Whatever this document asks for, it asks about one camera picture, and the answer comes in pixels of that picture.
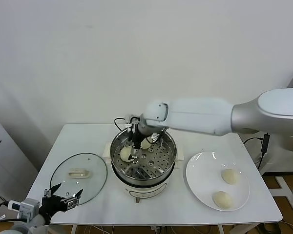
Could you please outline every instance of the stainless steel pot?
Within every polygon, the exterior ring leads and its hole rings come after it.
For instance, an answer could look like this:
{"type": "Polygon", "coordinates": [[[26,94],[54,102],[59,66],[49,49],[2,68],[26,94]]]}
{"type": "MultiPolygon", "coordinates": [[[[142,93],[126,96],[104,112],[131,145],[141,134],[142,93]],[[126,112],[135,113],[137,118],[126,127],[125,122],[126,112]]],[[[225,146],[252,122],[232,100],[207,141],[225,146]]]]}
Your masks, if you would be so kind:
{"type": "Polygon", "coordinates": [[[120,158],[120,151],[126,146],[131,146],[131,143],[127,129],[124,129],[115,136],[110,147],[112,168],[122,182],[137,188],[150,188],[171,175],[177,148],[170,134],[165,132],[150,148],[139,150],[138,158],[132,162],[124,162],[120,158]]]}

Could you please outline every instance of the white cabinet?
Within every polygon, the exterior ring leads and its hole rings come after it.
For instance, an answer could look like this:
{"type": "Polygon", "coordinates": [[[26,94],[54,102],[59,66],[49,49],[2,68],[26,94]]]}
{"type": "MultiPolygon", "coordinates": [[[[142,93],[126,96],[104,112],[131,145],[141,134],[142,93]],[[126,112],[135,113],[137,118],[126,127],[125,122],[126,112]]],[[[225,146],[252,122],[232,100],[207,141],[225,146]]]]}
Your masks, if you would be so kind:
{"type": "Polygon", "coordinates": [[[24,200],[37,174],[36,168],[0,124],[0,202],[2,199],[24,200]]]}

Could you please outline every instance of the white table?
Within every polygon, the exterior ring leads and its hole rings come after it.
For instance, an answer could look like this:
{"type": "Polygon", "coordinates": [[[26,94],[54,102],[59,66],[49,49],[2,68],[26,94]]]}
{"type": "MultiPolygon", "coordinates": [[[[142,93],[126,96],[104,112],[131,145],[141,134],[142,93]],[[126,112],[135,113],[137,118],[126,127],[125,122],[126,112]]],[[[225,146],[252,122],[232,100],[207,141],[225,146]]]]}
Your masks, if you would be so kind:
{"type": "MultiPolygon", "coordinates": [[[[101,156],[105,145],[111,142],[118,129],[112,124],[67,124],[63,127],[44,162],[28,197],[40,200],[57,166],[78,153],[101,156]]],[[[256,169],[250,155],[237,134],[223,137],[181,131],[169,131],[177,146],[183,147],[185,160],[171,175],[168,187],[160,195],[142,200],[139,204],[125,193],[119,179],[108,164],[106,184],[91,201],[66,213],[57,213],[53,224],[77,225],[238,225],[231,233],[245,233],[259,223],[282,219],[273,197],[256,169]],[[188,187],[185,168],[198,152],[216,151],[228,154],[249,179],[251,193],[246,205],[233,212],[221,212],[203,204],[188,187]]]]}

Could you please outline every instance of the floor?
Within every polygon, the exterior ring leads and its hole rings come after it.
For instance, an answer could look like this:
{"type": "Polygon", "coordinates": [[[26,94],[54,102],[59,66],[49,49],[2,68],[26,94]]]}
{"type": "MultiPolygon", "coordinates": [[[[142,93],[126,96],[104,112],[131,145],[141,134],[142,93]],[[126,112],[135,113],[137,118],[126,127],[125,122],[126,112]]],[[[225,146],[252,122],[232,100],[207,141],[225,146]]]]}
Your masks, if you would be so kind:
{"type": "MultiPolygon", "coordinates": [[[[290,189],[293,189],[293,175],[286,175],[283,176],[286,183],[290,187],[290,189]]],[[[276,189],[279,188],[277,181],[275,180],[274,176],[264,176],[263,177],[266,185],[270,189],[276,189]]],[[[283,220],[293,225],[293,209],[288,203],[287,199],[285,197],[275,197],[274,198],[282,215],[283,220]]],[[[0,223],[0,232],[3,230],[7,230],[12,226],[12,223],[0,223]]],[[[293,229],[290,228],[289,225],[285,223],[279,223],[281,232],[283,234],[293,234],[293,229]]],[[[71,226],[67,225],[64,226],[64,232],[69,234],[71,230],[71,226]]],[[[166,233],[165,229],[162,229],[162,234],[219,234],[217,226],[199,226],[195,227],[198,232],[193,227],[185,227],[185,226],[177,226],[173,227],[173,230],[171,227],[168,227],[166,233]]],[[[226,225],[223,226],[224,233],[229,234],[229,231],[233,228],[233,225],[226,225]]],[[[271,225],[266,226],[267,230],[274,230],[274,227],[271,225]]],[[[105,234],[112,234],[112,227],[104,227],[104,230],[108,233],[105,234]]],[[[95,227],[89,227],[89,226],[79,226],[77,228],[76,234],[101,234],[102,231],[96,229],[95,227]]],[[[150,227],[114,227],[114,234],[154,234],[154,231],[150,229],[150,227]]],[[[248,234],[260,234],[256,228],[250,230],[248,234]]]]}

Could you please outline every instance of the white robotic arm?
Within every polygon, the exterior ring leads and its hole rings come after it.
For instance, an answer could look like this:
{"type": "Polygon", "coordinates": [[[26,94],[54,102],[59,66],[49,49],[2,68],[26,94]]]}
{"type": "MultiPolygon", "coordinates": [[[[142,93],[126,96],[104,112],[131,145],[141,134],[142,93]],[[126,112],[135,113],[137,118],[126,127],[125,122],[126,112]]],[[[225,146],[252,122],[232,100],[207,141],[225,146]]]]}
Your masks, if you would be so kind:
{"type": "Polygon", "coordinates": [[[223,136],[258,131],[293,136],[293,89],[276,89],[243,104],[217,98],[156,101],[142,115],[145,126],[223,136]]]}

